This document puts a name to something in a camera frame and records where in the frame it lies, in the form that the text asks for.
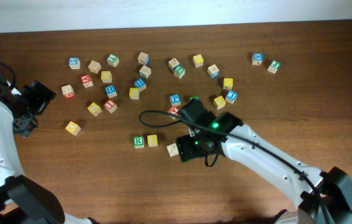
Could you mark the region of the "yellow S block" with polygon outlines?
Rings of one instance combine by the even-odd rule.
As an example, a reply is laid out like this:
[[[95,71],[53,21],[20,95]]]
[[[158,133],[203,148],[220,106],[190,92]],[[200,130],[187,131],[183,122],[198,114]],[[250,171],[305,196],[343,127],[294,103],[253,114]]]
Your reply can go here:
[[[147,136],[147,143],[148,143],[149,147],[156,147],[156,146],[158,146],[157,135],[156,135],[156,134],[148,135],[148,136]]]

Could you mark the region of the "green R block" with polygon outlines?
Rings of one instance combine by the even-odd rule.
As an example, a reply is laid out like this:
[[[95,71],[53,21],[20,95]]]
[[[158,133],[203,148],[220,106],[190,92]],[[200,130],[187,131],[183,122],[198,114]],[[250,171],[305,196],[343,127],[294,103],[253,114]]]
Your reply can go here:
[[[143,136],[134,136],[133,137],[133,145],[136,149],[144,148],[144,137]]]

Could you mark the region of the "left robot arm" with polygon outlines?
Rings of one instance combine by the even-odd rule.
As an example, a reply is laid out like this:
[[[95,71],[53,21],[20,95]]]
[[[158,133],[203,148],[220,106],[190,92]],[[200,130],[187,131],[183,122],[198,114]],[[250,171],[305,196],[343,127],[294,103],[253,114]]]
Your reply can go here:
[[[0,223],[94,223],[65,213],[53,193],[25,176],[14,136],[28,137],[56,94],[38,81],[18,90],[16,79],[8,81],[2,68],[16,77],[0,62]]]

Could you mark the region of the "yellow block near arm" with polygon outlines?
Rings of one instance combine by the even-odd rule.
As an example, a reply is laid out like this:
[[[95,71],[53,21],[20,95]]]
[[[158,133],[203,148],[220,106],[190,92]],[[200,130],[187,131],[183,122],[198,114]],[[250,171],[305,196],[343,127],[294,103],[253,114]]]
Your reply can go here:
[[[70,121],[65,129],[72,135],[76,136],[80,130],[81,130],[81,127],[79,125],[77,125],[76,123],[74,123],[73,121]]]

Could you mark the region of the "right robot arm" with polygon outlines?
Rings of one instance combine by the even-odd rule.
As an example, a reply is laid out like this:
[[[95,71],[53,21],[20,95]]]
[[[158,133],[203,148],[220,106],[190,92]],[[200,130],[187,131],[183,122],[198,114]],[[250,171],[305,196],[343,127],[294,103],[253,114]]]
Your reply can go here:
[[[197,99],[178,112],[192,134],[177,138],[183,162],[224,156],[253,170],[296,207],[276,223],[352,223],[352,179],[333,167],[325,172],[273,146],[229,112],[215,116]]]

